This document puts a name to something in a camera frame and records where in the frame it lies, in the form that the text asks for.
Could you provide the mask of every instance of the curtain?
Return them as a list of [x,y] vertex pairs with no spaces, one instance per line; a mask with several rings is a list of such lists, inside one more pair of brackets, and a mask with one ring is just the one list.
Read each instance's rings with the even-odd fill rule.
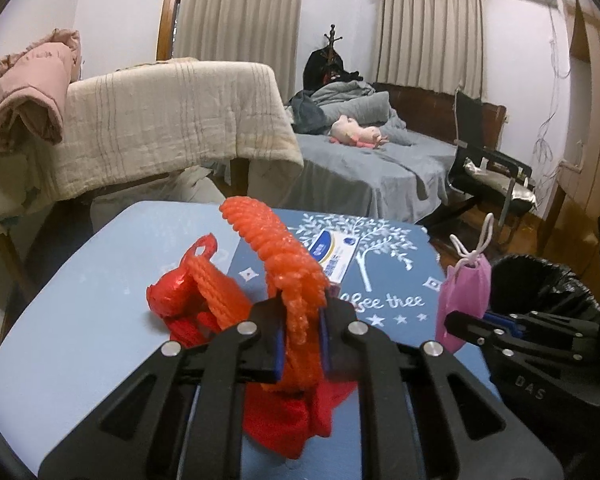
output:
[[182,0],[175,57],[272,67],[283,101],[293,93],[302,0]]
[[484,0],[382,0],[376,81],[482,95]]

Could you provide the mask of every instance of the blue table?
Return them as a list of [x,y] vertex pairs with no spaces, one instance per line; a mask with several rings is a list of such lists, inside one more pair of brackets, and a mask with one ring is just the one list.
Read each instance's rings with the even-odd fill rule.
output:
[[[433,338],[443,272],[418,226],[279,211],[309,244],[327,227],[361,238],[341,297],[358,317],[396,341]],[[218,206],[144,202],[127,209],[72,256],[29,305],[0,347],[0,431],[37,472],[46,454],[168,338],[146,306],[145,290],[176,267],[187,248],[213,232],[213,263],[247,295],[264,298],[264,270],[222,219]],[[490,385],[480,352],[457,356]],[[245,439],[243,478],[314,480],[360,477],[358,398],[334,411],[331,438],[313,438],[300,460],[286,460]]]

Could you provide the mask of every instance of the wooden window frame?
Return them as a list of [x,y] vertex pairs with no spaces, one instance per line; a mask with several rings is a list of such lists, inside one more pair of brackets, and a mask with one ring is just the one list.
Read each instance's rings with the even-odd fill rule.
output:
[[158,29],[158,47],[155,53],[157,61],[166,61],[171,58],[177,3],[178,0],[163,0],[162,2],[160,28]]

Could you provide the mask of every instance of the pink plush toy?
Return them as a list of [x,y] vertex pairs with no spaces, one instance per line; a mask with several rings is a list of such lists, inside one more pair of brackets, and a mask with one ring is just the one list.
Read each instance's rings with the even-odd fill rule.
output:
[[330,142],[357,148],[377,148],[389,142],[388,138],[383,137],[380,129],[376,126],[363,128],[355,119],[348,118],[346,115],[341,115],[333,123],[330,136]]

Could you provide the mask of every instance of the white tree graphic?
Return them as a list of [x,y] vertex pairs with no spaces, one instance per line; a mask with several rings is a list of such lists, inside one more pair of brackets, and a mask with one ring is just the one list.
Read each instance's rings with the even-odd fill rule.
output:
[[399,226],[394,227],[384,219],[304,213],[302,223],[297,228],[289,228],[290,231],[296,232],[296,236],[305,247],[309,247],[323,229],[360,238],[355,260],[360,268],[360,275],[367,292],[373,290],[366,273],[366,255],[370,252],[384,253],[392,258],[398,258],[398,261],[404,263],[407,270],[411,270],[413,267],[413,262],[407,257],[407,251],[416,251],[418,248],[408,238],[411,230]]

